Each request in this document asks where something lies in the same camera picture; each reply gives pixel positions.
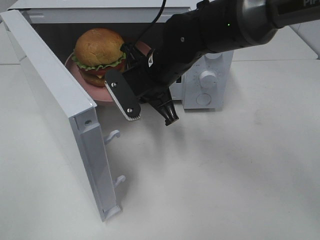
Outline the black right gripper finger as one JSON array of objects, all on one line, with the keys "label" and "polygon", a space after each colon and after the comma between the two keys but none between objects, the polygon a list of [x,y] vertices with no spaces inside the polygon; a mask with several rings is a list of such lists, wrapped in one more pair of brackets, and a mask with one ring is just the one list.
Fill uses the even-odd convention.
[{"label": "black right gripper finger", "polygon": [[166,126],[171,125],[179,119],[169,89],[153,96],[148,103],[164,117]]}]

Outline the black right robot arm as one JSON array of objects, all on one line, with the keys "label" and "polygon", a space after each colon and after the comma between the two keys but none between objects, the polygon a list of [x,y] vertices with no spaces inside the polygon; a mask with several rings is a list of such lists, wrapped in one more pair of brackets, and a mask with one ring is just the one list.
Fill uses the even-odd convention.
[{"label": "black right robot arm", "polygon": [[130,64],[124,72],[130,99],[119,103],[129,121],[149,103],[170,125],[178,119],[169,86],[206,54],[268,43],[278,29],[320,18],[317,0],[203,0],[196,9],[172,15],[164,24],[162,44],[141,56],[125,44]]}]

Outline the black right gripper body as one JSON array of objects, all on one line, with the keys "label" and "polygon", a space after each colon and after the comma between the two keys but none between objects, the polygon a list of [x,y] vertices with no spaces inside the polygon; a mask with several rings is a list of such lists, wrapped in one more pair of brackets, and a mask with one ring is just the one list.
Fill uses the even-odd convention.
[{"label": "black right gripper body", "polygon": [[135,46],[126,43],[129,67],[122,74],[138,99],[148,102],[164,92],[195,63],[195,45],[188,42],[167,42],[144,56]]}]

